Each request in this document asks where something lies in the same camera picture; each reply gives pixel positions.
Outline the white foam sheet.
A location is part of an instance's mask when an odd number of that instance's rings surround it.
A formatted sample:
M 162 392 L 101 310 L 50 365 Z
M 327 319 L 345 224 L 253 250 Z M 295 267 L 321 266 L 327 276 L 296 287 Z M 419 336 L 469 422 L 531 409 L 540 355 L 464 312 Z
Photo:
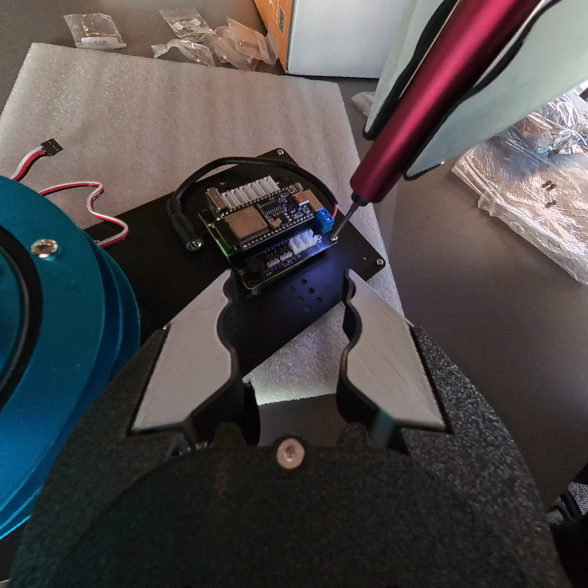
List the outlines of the white foam sheet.
M 208 162 L 283 148 L 351 204 L 359 164 L 335 83 L 32 44 L 1 113 L 1 175 L 54 138 L 24 183 L 36 190 L 101 182 L 113 217 L 173 192 Z

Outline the black circuit board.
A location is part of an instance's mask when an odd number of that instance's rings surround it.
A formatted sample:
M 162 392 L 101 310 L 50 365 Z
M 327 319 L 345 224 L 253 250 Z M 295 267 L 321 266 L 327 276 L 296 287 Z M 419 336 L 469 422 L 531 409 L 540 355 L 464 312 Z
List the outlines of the black circuit board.
M 249 296 L 277 282 L 334 243 L 338 203 L 308 181 L 270 175 L 205 191 L 199 211 Z

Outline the red electric screwdriver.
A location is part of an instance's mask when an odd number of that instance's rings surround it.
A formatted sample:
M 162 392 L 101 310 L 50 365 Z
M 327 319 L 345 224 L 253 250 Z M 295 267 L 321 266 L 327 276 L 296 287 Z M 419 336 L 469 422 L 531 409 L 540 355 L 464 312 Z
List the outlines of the red electric screwdriver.
M 455 102 L 489 68 L 539 1 L 459 1 L 399 104 L 350 180 L 352 205 L 378 203 Z

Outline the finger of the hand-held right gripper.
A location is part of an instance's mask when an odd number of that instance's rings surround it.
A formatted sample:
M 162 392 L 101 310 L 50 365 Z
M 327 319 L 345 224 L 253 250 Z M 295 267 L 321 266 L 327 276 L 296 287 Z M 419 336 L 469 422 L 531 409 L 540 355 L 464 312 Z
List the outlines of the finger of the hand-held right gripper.
M 437 127 L 405 172 L 415 179 L 587 79 L 587 1 L 544 5 L 503 70 L 494 69 Z
M 392 116 L 457 4 L 458 1 L 409 2 L 408 17 L 393 40 L 364 126 L 367 140 L 375 140 Z

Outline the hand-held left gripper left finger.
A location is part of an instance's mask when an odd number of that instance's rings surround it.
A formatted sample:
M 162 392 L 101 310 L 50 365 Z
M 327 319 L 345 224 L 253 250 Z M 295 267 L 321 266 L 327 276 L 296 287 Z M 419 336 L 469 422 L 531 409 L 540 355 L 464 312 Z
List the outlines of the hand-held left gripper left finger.
M 210 442 L 219 424 L 239 415 L 237 296 L 234 272 L 225 270 L 168 323 L 132 433 L 183 429 Z

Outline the black metal base plate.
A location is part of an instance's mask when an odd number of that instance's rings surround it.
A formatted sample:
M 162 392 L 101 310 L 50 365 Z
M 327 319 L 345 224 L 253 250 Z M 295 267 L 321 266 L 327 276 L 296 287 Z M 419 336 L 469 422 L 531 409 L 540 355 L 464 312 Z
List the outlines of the black metal base plate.
M 233 308 L 238 318 L 235 349 L 242 373 L 252 371 L 284 347 L 307 327 L 342 301 L 343 278 L 352 269 L 368 280 L 386 267 L 386 261 L 352 224 L 327 250 L 272 283 L 260 294 L 249 296 L 215 240 L 199 218 L 205 191 L 217 186 L 226 190 L 268 175 L 308 181 L 336 200 L 332 191 L 315 175 L 303 171 L 283 149 L 249 158 L 218 160 L 198 172 L 197 181 L 185 188 L 180 204 L 173 205 L 192 226 L 192 245 L 180 238 L 168 214 L 172 195 L 161 196 L 122 213 L 115 213 L 129 227 L 128 236 L 107 247 L 107 253 L 126 275 L 139 309 L 143 344 L 192 302 L 225 270 L 236 278 L 238 296 Z

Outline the white orange cardboard box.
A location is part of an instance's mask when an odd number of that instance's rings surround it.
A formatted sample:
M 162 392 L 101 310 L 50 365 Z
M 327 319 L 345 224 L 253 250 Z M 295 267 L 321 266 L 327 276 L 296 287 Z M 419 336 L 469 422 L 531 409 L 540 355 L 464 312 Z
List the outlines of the white orange cardboard box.
M 413 1 L 255 1 L 287 74 L 379 78 Z

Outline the flat clear bag with screws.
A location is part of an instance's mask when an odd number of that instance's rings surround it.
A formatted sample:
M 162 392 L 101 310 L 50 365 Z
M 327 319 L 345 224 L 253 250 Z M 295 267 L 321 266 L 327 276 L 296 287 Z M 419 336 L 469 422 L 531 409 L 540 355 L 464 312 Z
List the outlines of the flat clear bag with screws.
M 479 209 L 587 285 L 587 153 L 541 152 L 509 128 L 466 151 L 452 172 Z

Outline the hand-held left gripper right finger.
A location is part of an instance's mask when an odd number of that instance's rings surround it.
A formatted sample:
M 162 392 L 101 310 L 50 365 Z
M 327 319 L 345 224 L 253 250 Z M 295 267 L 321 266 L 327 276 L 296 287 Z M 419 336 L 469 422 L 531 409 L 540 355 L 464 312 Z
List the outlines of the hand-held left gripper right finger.
M 336 406 L 372 445 L 407 453 L 405 429 L 446 432 L 446 416 L 414 327 L 354 270 L 343 278 L 342 351 Z

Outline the clear bag with beige parts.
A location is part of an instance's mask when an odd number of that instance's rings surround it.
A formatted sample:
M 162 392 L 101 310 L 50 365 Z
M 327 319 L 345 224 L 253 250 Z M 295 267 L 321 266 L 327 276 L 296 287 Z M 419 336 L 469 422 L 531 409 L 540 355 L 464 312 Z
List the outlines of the clear bag with beige parts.
M 226 21 L 225 26 L 207 33 L 203 39 L 220 62 L 246 71 L 254 71 L 259 62 L 275 65 L 279 43 L 272 29 L 263 34 L 231 17 Z

